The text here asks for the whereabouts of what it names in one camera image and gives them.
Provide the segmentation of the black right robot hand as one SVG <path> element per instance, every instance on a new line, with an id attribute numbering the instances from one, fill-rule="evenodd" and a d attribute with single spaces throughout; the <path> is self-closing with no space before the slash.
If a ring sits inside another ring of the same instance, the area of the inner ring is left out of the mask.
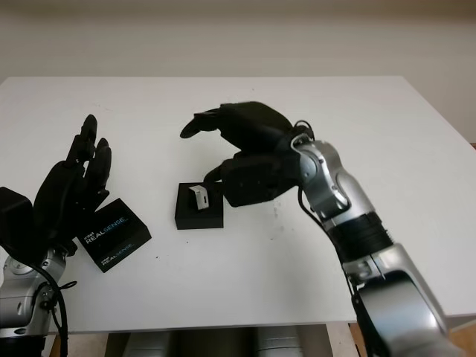
<path id="1" fill-rule="evenodd" d="M 220 181 L 228 190 L 260 189 L 286 191 L 300 183 L 298 154 L 291 141 L 307 131 L 264 103 L 226 103 L 193 115 L 180 137 L 192 138 L 200 132 L 219 131 L 238 149 L 205 176 Z"/>

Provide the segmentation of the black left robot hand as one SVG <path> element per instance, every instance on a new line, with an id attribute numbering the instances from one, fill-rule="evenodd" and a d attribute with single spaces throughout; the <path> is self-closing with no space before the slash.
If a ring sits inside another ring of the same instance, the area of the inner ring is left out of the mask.
<path id="1" fill-rule="evenodd" d="M 35 228 L 49 244 L 73 239 L 109 195 L 106 183 L 112 150 L 97 137 L 97 119 L 88 115 L 74 136 L 66 159 L 56 163 L 43 181 L 33 204 Z"/>

